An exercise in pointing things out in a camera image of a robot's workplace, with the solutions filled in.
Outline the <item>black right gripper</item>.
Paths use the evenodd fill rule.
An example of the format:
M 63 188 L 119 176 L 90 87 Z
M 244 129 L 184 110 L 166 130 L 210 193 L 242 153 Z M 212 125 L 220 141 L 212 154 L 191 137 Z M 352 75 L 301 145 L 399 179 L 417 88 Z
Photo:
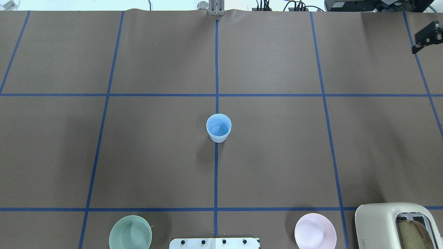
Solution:
M 430 45 L 437 45 L 443 42 L 442 27 L 439 21 L 432 21 L 426 27 L 415 33 L 415 43 L 412 46 L 412 54 L 417 54 L 421 49 Z

